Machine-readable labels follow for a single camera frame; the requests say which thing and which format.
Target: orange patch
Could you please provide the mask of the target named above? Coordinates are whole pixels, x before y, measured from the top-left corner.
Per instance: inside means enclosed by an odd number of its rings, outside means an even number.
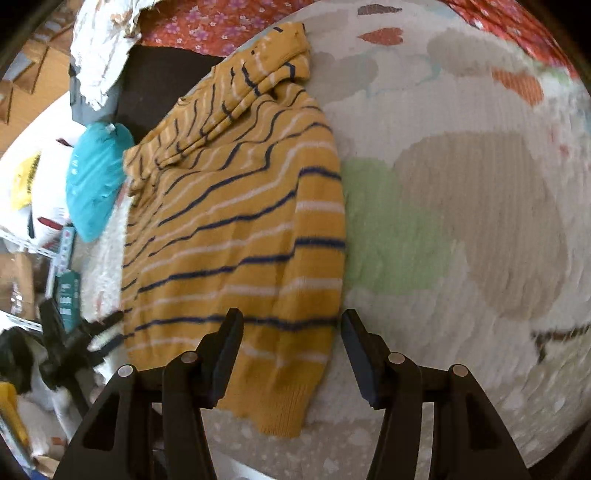
[[[404,41],[400,35],[402,35],[402,29],[389,27],[364,33],[358,38],[377,45],[399,45]]]
[[[506,70],[493,69],[492,77],[505,88],[513,90],[531,106],[544,100],[544,91],[538,79],[526,73],[510,73]]]

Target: yellow object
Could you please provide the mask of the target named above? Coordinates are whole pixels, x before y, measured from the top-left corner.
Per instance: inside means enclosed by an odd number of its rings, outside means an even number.
[[[23,425],[17,412],[17,389],[14,385],[7,382],[0,382],[0,413],[12,427],[18,440],[24,447],[29,446],[29,437],[27,429]]]
[[[13,210],[20,210],[31,204],[31,189],[40,158],[41,153],[36,153],[23,161],[15,170],[10,195]]]
[[[134,205],[122,278],[125,344],[160,367],[219,328],[245,332],[221,408],[297,436],[324,373],[345,268],[340,162],[302,24],[217,65],[125,153]]]

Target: yellow sweater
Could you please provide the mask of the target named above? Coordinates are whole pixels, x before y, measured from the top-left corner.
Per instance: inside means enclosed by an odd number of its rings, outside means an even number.
[[[136,195],[122,279],[139,369],[216,331],[245,334],[221,408],[263,433],[299,434],[322,378],[345,263],[340,165],[301,24],[283,24],[212,70],[125,154]]]

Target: green patch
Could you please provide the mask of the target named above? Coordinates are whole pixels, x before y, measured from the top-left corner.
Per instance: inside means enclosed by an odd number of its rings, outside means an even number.
[[[381,160],[342,164],[347,219],[345,288],[404,294],[428,289],[447,271],[452,241],[434,213],[402,198]]]

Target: wooden floor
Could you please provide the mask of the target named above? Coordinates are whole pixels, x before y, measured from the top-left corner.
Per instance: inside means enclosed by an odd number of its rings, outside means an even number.
[[[70,59],[53,48],[47,51],[32,95],[14,88],[8,125],[0,124],[0,156],[37,116],[69,89]]]

